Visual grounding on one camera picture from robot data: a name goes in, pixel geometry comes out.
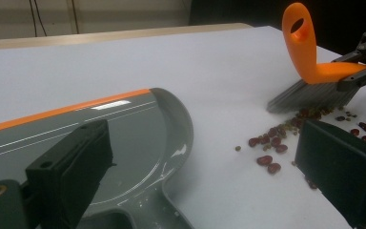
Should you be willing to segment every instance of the orange brush handle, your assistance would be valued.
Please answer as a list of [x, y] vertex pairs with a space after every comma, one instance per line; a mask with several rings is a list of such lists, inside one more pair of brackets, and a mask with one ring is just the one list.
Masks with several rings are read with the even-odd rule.
[[[302, 25], [291, 32], [299, 20], [302, 20]], [[307, 8], [301, 3], [293, 3], [284, 11], [282, 30], [295, 68], [308, 84], [338, 82], [366, 69], [366, 65], [346, 62], [316, 64], [314, 24]]]

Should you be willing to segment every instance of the gray dustpan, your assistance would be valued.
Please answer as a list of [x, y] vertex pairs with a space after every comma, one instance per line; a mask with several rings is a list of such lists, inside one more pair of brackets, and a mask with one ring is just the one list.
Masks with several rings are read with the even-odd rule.
[[113, 163], [77, 228], [192, 228], [164, 192], [193, 146], [193, 124], [171, 93], [150, 89], [0, 130], [0, 180], [24, 169], [86, 122], [107, 119]]

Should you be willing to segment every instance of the white table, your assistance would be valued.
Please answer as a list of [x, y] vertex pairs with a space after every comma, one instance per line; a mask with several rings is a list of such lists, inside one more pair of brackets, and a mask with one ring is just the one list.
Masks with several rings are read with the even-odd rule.
[[[350, 228], [291, 165], [295, 136], [287, 139], [286, 154], [269, 153], [282, 165], [278, 174], [271, 176], [255, 163], [266, 153], [247, 146], [248, 139], [294, 115], [269, 114], [265, 108], [299, 76], [280, 31], [225, 27], [93, 40], [97, 43], [81, 39], [77, 43], [85, 44], [77, 45], [31, 39], [34, 48], [23, 48], [27, 40], [17, 46], [0, 41], [0, 122], [164, 88], [182, 100], [193, 119], [192, 154], [167, 190], [195, 228]], [[336, 57], [318, 50], [319, 61]], [[366, 87], [348, 109], [366, 118]]]

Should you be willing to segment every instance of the hand brush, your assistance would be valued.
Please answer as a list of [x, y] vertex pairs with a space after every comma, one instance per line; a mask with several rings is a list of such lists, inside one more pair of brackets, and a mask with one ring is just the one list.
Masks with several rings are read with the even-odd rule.
[[284, 11], [282, 31], [290, 57], [302, 79], [271, 100], [267, 110], [286, 113], [302, 108], [347, 105], [358, 87], [338, 92], [337, 82], [365, 70], [366, 65], [347, 62], [316, 64], [314, 25], [307, 8], [300, 3], [293, 3]]

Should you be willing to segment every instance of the brush bristles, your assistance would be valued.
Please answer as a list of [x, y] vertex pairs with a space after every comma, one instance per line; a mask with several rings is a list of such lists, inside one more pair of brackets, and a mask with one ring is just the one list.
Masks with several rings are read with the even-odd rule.
[[307, 84], [302, 79], [267, 105], [271, 113], [287, 113], [302, 108], [335, 108], [347, 105], [358, 92], [338, 92], [336, 83]]

